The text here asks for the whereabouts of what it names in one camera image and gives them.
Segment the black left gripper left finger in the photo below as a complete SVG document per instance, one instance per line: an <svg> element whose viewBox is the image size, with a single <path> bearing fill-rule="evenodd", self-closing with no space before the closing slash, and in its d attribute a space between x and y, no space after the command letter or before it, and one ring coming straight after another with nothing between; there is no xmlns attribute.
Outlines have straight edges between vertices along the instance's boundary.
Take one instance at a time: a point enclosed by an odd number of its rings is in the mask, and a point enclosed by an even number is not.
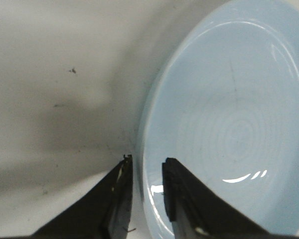
<svg viewBox="0 0 299 239"><path fill-rule="evenodd" d="M133 158L124 156L96 186L37 230L33 239L125 239L131 219Z"/></svg>

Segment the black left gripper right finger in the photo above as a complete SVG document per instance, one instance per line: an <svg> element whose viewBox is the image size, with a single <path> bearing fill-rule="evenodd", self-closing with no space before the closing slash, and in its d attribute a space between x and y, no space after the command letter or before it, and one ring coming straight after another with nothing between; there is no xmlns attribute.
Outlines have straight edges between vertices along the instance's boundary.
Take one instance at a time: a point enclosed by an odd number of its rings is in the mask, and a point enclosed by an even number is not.
<svg viewBox="0 0 299 239"><path fill-rule="evenodd" d="M177 239L282 239L214 194L175 158L162 163L165 211Z"/></svg>

